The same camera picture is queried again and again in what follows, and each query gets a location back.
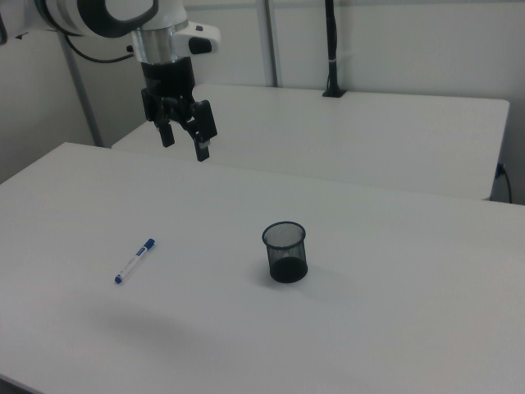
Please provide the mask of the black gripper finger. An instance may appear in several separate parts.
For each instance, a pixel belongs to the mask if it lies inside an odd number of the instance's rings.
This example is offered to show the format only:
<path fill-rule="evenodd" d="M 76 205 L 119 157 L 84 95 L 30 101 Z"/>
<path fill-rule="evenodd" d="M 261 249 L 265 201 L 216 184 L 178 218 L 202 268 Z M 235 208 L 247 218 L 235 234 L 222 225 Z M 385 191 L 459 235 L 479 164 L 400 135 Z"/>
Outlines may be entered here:
<path fill-rule="evenodd" d="M 217 127 L 212 114 L 210 102 L 190 103 L 180 121 L 182 128 L 188 132 L 194 142 L 196 158 L 202 162 L 209 158 L 208 146 L 217 136 Z"/>
<path fill-rule="evenodd" d="M 175 143 L 175 138 L 170 125 L 170 119 L 162 106 L 162 100 L 147 89 L 141 90 L 144 105 L 144 114 L 147 121 L 152 122 L 161 136 L 162 146 L 167 148 Z"/>

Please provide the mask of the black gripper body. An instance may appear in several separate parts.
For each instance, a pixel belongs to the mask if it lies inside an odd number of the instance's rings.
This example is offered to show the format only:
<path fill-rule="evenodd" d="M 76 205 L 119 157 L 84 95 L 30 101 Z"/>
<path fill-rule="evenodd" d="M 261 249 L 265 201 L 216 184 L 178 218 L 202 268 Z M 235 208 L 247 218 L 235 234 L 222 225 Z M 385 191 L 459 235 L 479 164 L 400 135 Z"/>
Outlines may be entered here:
<path fill-rule="evenodd" d="M 161 98 L 183 98 L 194 103 L 195 87 L 193 65 L 190 57 L 183 57 L 167 64 L 141 63 L 148 93 Z"/>

